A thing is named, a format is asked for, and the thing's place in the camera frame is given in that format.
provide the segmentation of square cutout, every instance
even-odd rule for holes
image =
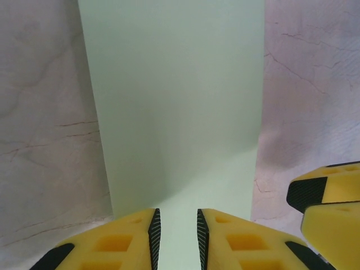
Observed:
[[[232,250],[265,250],[269,249],[257,235],[228,235],[227,241]]]
[[[216,221],[217,223],[228,223],[228,222],[230,222],[230,220],[228,220],[228,219],[226,219],[226,218],[222,218],[222,217],[216,217],[216,218],[215,218],[215,221]]]
[[[80,270],[120,270],[121,262],[88,262],[83,263]]]
[[[242,270],[284,270],[282,263],[276,260],[244,260],[240,265]]]
[[[322,173],[325,174],[325,175],[338,173],[338,172],[340,172],[340,171],[338,169],[336,169],[336,168],[324,168],[322,170]]]
[[[126,252],[132,239],[132,235],[108,235],[97,241],[94,251]]]
[[[346,166],[344,169],[348,172],[352,172],[353,170],[358,170],[359,168],[357,166]]]

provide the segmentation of textured black pad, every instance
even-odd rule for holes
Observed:
[[[201,270],[206,270],[208,267],[209,227],[201,209],[197,210],[197,240],[199,242]]]
[[[287,191],[287,203],[304,213],[305,209],[310,205],[322,202],[326,182],[327,177],[293,181]]]
[[[55,270],[74,247],[74,244],[68,243],[53,248],[35,263],[30,270]]]
[[[156,208],[150,226],[148,228],[148,240],[150,244],[151,269],[157,270],[160,250],[161,220],[160,209]]]
[[[324,262],[316,253],[307,246],[289,241],[287,247],[301,260],[309,270],[334,270],[333,266]]]
[[[360,161],[353,161],[353,162],[347,162],[347,163],[339,163],[339,164],[333,164],[333,165],[329,165],[327,167],[338,167],[338,166],[345,166],[345,165],[351,165],[351,164],[358,164],[360,163]]]

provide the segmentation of marble surface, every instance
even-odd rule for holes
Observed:
[[[360,3],[266,0],[252,219],[300,235],[289,182],[360,159]],[[0,3],[0,269],[111,219],[76,0]]]

